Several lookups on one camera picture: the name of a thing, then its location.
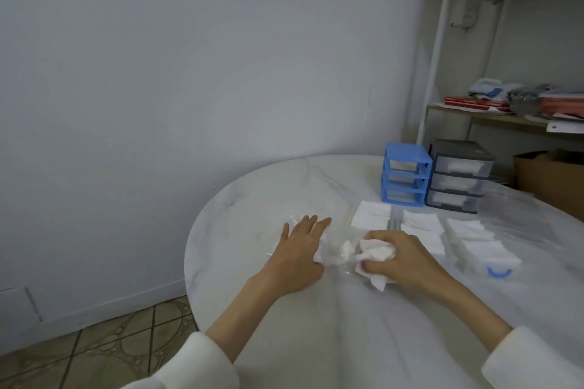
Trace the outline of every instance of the forearm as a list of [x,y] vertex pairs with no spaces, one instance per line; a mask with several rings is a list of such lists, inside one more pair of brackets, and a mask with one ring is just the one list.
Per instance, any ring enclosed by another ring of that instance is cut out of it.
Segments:
[[254,275],[205,334],[233,363],[278,298],[269,277]]
[[455,314],[492,352],[513,330],[508,323],[461,283],[453,279],[435,299]]

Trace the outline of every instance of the blue drawer handle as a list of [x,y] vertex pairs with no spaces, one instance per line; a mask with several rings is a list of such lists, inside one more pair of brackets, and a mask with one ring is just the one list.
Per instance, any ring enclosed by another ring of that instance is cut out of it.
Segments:
[[513,274],[513,269],[507,269],[505,272],[501,272],[500,274],[492,270],[490,266],[487,267],[486,270],[489,271],[490,276],[495,278],[505,278]]

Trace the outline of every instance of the white sleeve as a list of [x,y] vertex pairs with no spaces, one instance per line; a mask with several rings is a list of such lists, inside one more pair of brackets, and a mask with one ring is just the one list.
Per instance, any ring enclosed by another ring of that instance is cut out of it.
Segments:
[[482,374],[496,389],[584,388],[584,371],[523,326],[500,342]]
[[153,376],[123,389],[238,389],[233,364],[208,336],[195,332]]

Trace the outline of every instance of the tiled floor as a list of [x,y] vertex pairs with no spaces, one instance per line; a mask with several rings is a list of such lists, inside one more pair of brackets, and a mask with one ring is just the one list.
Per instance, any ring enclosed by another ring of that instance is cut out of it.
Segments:
[[0,357],[0,389],[118,389],[156,372],[197,330],[185,297]]

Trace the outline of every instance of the cardboard box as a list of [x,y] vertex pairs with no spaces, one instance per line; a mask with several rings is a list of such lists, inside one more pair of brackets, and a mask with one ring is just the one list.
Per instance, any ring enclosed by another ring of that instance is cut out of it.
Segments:
[[521,191],[584,222],[584,153],[536,151],[513,158]]

